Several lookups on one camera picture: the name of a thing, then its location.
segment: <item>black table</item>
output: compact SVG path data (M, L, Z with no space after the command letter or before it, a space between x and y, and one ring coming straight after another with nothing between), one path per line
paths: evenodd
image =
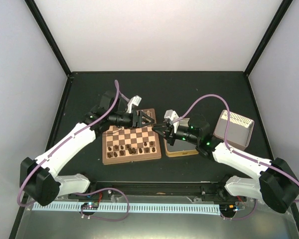
M257 115L248 78L243 72L93 72L72 74L72 84L62 112L55 142L61 140L108 90L115 91L114 80L120 83L127 97L142 97L140 109L154 108L158 122L166 110L183 115L200 96L218 94L229 104L232 112L255 121L250 144L245 150L259 157L270 158L270 150ZM200 113L212 130L225 109L216 98L202 100L189 114ZM169 158L160 139L162 158L115 165L102 164L102 141L96 139L83 148L61 171L60 175L86 173L97 181L130 182L201 182L219 181L226 174L246 177L227 166L199 155Z

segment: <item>white wall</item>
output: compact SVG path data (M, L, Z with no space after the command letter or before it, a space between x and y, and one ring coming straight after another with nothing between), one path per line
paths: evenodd
M292 3L250 79L273 153L287 160L299 179L299 0Z
M25 2L0 1L0 239L18 210L20 163L45 150L65 81Z
M282 0L36 0L72 71L244 71Z

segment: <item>black frame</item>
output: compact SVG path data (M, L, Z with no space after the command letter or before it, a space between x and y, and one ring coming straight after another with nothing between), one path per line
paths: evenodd
M43 32L46 40L48 41L52 51L55 54L57 60L59 61L60 65L62 66L63 71L65 72L65 74L68 77L67 81L66 81L66 84L65 84L63 94L62 94L60 105L59 105L59 108L57 110L57 114L56 114L56 117L55 117L55 120L54 120L54 123L53 123L51 134L50 134L50 137L49 137L49 140L48 140L48 143L47 143L46 150L48 150L55 144L55 139L56 139L56 135L57 135L57 132L58 132L58 129L59 129L60 120L61 120L61 117L63 115L63 111L64 111L64 108L65 108L65 104L66 104L66 101L67 101L68 94L69 94L70 89L71 89L73 77L71 76L72 71L68 67L68 65L67 65L67 63L66 63L66 61L65 61L58 45L57 45L57 43L55 42L52 33L50 32L47 24L45 23L45 20L44 20L43 16L41 15L41 13L39 11L39 8L37 7L35 1L34 0L24 0L24 1L26 2L28 8L30 9L30 11L31 11L34 19L36 20L37 24L39 25L41 31ZM267 28L267 30L264 34L261 42L259 43L255 53L253 54L253 57L251 58L246 70L244 71L246 82L248 83L249 90L250 90L251 95L253 97L253 103L254 103L255 109L257 111L257 116L258 116L258 118L260 120L260 123L261 123L261 129L262 129L262 131L264 133L264 136L265 136L266 145L267 145L268 149L270 149L270 155L271 155L272 159L274 158L274 156L273 156L273 153L272 153L270 145L269 145L269 141L268 141L268 138L267 138L267 135L266 135L266 132L265 132L265 128L264 128L264 125L263 125L263 122L262 122L262 119L261 119L261 116L260 116L260 112L258 110L256 100L255 100L255 97L254 97L254 93L252 91L252 88L251 88L250 81L249 81L248 77L251 74L252 70L254 69L255 65L257 64L259 58L261 57L263 51L266 48L268 42L270 41L271 37L275 33L275 30L277 29L279 23L283 19L285 13L289 9L292 2L293 2L293 0L282 0L282 3L280 4L275 16L273 17L269 27ZM26 202L26 200L27 200L27 196L24 196L23 199L22 199L22 202ZM296 206L295 203L293 203L291 205L291 210L292 210L292 213L293 213L296 225L297 225L297 229L298 229L298 232L299 232L299 211L298 211L297 206ZM24 208L20 207L19 210L18 210L18 213L16 215L12 230L11 230L11 234L10 234L10 237L9 237L10 239L14 239L16 237L16 234L17 234L20 222L21 222L23 212L24 212Z

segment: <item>wooden chessboard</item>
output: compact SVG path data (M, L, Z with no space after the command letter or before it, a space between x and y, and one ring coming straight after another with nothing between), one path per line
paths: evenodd
M142 110L149 117L155 118L155 110ZM143 128L110 129L102 135L103 164L116 164L161 158L158 134L150 126Z

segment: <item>robotic arm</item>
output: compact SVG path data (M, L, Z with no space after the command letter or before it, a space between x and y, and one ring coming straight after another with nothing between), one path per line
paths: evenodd
M299 187L294 182L273 169L259 164L262 162L272 165L297 179L283 159L276 158L271 161L232 147L236 152L258 161L254 163L232 153L222 140L210 134L209 123L202 115L191 117L188 126L180 126L178 122L172 123L178 118L173 110L166 111L164 118L166 122L155 124L153 131L165 138L167 143L173 146L177 139L192 143L196 145L196 150L201 156L229 165L250 177L229 178L225 189L230 195L262 199L271 209L279 213L285 213L299 195Z
M93 142L107 131L111 125L125 128L140 128L154 123L154 119L142 111L132 110L141 101L139 96L133 97L126 105L120 98L111 112L100 122L77 133L90 123L100 118L112 105L115 94L106 92L98 106L85 114L83 119L54 147L32 160L26 158L20 166L20 186L27 176L42 161L46 160L26 184L24 191L40 205L46 206L56 197L70 193L83 193L90 185L88 178L82 174L58 176L61 169L83 147Z

